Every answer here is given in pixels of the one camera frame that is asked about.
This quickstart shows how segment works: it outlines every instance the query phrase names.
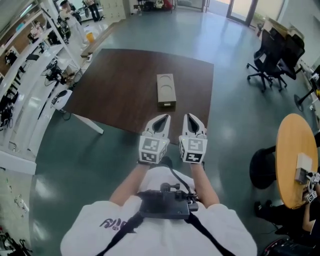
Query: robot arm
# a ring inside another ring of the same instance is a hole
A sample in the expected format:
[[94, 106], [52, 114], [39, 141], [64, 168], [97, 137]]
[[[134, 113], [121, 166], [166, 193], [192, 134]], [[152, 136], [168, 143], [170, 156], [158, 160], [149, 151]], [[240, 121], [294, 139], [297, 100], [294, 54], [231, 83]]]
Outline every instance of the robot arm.
[[167, 151], [171, 117], [168, 114], [158, 115], [151, 119], [140, 136], [139, 160], [145, 163], [158, 164]]
[[201, 163], [206, 154], [207, 142], [205, 125], [193, 114], [185, 114], [182, 135], [179, 136], [182, 160], [186, 163]]

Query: yellow container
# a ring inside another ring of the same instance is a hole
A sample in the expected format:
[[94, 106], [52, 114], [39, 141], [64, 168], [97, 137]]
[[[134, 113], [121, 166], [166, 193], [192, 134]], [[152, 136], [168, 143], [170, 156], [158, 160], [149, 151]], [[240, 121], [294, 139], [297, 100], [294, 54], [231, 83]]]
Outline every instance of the yellow container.
[[86, 34], [86, 38], [90, 43], [93, 43], [95, 41], [94, 34], [92, 32]]

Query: black stool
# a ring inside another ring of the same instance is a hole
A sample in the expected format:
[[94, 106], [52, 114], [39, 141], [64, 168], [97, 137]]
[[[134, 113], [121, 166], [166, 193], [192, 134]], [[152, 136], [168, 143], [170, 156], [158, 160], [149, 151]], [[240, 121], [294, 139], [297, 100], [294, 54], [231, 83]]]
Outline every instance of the black stool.
[[266, 189], [276, 180], [276, 146], [259, 149], [250, 162], [250, 179], [258, 189]]

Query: white t-shirt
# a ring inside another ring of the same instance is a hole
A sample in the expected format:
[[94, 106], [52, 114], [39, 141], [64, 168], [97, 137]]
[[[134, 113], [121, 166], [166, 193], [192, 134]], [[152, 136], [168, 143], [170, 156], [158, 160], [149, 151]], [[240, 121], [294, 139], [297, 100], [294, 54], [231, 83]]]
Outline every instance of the white t-shirt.
[[59, 15], [61, 19], [63, 19], [68, 24], [69, 27], [73, 27], [78, 22], [76, 17], [74, 17], [70, 12], [67, 12], [66, 9], [61, 9]]
[[[190, 177], [176, 173], [194, 190]], [[149, 170], [140, 191], [159, 190], [167, 182], [179, 181], [166, 167]], [[187, 191], [183, 184], [180, 189]], [[95, 256], [103, 251], [115, 234], [140, 208], [141, 199], [131, 196], [123, 206], [110, 201], [97, 201], [85, 205], [71, 229], [61, 242], [63, 256]], [[234, 210], [222, 204], [206, 209], [198, 202], [199, 210], [193, 212], [202, 225], [226, 249], [236, 256], [256, 256], [257, 246]], [[128, 233], [105, 255], [108, 256], [220, 256], [218, 249], [203, 234], [184, 220], [145, 218], [143, 223]]]

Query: round wooden table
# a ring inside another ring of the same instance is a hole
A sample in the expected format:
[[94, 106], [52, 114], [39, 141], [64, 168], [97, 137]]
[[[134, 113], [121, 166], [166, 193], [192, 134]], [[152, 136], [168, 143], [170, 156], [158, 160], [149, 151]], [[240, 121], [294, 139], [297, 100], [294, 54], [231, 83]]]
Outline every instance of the round wooden table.
[[305, 153], [312, 158], [312, 171], [318, 169], [318, 150], [315, 136], [306, 122], [298, 114], [287, 115], [278, 130], [275, 145], [276, 182], [281, 199], [286, 207], [295, 209], [302, 206], [303, 189], [295, 181], [297, 158], [299, 153]]

